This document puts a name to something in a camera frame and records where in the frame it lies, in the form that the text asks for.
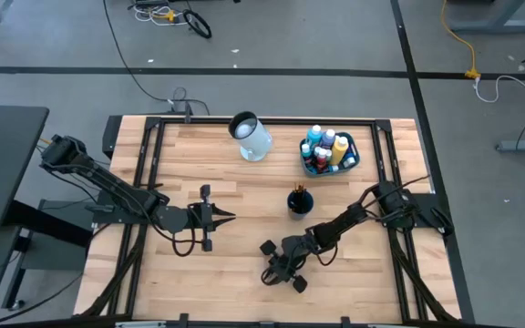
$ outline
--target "black desk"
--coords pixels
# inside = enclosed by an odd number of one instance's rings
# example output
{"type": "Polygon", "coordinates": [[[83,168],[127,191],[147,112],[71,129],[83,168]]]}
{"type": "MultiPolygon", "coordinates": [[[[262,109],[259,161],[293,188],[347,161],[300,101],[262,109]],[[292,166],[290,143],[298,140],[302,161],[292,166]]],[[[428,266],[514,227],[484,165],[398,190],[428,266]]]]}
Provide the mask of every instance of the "black desk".
{"type": "MultiPolygon", "coordinates": [[[[15,200],[15,193],[26,172],[49,110],[0,106],[0,282],[13,250],[25,252],[29,239],[19,237],[20,229],[42,232],[79,246],[88,245],[92,233],[15,200]]],[[[4,307],[14,299],[12,282],[4,307]]]]}

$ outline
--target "white mug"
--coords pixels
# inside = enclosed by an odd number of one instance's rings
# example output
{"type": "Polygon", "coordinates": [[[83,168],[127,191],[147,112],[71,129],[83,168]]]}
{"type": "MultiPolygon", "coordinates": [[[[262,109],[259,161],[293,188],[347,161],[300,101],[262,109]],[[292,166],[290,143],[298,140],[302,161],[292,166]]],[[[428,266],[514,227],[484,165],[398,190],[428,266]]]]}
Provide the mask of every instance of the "white mug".
{"type": "Polygon", "coordinates": [[[273,145],[271,134],[252,112],[236,114],[230,121],[228,132],[241,145],[241,154],[249,161],[263,159],[273,145]]]}

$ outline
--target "yellow cable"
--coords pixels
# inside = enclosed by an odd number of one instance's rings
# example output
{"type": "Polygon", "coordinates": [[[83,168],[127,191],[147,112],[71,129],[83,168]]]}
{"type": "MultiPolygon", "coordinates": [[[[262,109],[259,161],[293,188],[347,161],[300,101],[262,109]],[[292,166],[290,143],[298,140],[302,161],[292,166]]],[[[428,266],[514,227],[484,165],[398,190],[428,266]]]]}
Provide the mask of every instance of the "yellow cable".
{"type": "Polygon", "coordinates": [[[443,24],[443,26],[445,27],[445,29],[447,30],[447,32],[449,32],[453,37],[455,37],[456,40],[458,40],[460,43],[462,44],[465,44],[466,46],[469,47],[469,50],[471,50],[471,69],[467,72],[465,72],[465,76],[466,77],[470,77],[470,78],[477,78],[477,77],[481,77],[481,74],[478,72],[477,68],[475,67],[475,49],[473,48],[473,46],[463,40],[462,38],[460,38],[458,35],[456,35],[453,31],[451,31],[451,29],[447,26],[447,22],[445,22],[445,7],[447,7],[447,0],[445,0],[443,2],[443,9],[441,9],[441,23],[443,24]]]}

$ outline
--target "blue bottle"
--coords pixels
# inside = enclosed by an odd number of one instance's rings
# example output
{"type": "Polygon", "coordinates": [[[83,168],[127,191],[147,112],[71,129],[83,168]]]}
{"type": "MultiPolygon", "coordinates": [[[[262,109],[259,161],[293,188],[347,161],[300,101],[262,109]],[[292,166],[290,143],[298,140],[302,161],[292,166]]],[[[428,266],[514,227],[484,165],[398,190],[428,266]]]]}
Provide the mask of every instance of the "blue bottle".
{"type": "Polygon", "coordinates": [[[312,128],[307,131],[307,144],[311,149],[315,149],[316,146],[319,146],[319,141],[321,141],[321,127],[314,125],[312,128]]]}
{"type": "Polygon", "coordinates": [[[311,165],[311,161],[313,160],[313,157],[311,156],[311,150],[309,149],[309,145],[305,143],[301,145],[301,155],[303,156],[305,164],[311,165]]]}
{"type": "Polygon", "coordinates": [[[325,132],[322,137],[321,141],[319,142],[319,147],[323,149],[331,149],[335,142],[335,131],[332,129],[328,129],[327,132],[325,132]]]}

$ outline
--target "white cable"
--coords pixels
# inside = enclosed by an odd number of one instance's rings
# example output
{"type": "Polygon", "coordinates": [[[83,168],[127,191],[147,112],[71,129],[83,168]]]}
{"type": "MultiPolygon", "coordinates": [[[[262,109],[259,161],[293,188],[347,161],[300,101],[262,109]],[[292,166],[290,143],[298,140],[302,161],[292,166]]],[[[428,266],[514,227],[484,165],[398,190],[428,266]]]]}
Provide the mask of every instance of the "white cable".
{"type": "Polygon", "coordinates": [[[475,79],[475,85],[473,85],[473,88],[475,89],[475,93],[478,95],[478,98],[483,101],[483,102],[486,102],[486,103],[495,103],[496,101],[498,101],[499,99],[499,81],[502,79],[502,78],[509,78],[511,80],[514,80],[518,83],[520,83],[523,87],[525,87],[525,83],[518,80],[517,78],[515,77],[511,77],[511,76],[500,76],[496,79],[496,98],[493,99],[493,100],[488,100],[488,99],[485,99],[483,98],[480,94],[479,94],[479,77],[477,77],[475,79]]]}
{"type": "Polygon", "coordinates": [[[149,22],[150,21],[153,24],[155,24],[156,26],[183,26],[183,25],[187,25],[189,23],[189,22],[183,22],[183,23],[159,23],[158,21],[156,21],[154,19],[154,17],[153,17],[153,15],[155,15],[155,14],[166,15],[170,11],[173,11],[174,12],[174,16],[176,16],[176,17],[178,17],[180,15],[183,15],[183,13],[175,14],[175,11],[172,10],[171,8],[169,8],[166,5],[158,7],[155,10],[152,10],[152,9],[143,10],[143,9],[137,8],[137,6],[135,5],[135,6],[133,6],[133,9],[135,10],[135,19],[137,19],[140,22],[149,22]],[[141,18],[141,17],[139,17],[139,14],[146,15],[148,18],[141,18]]]}

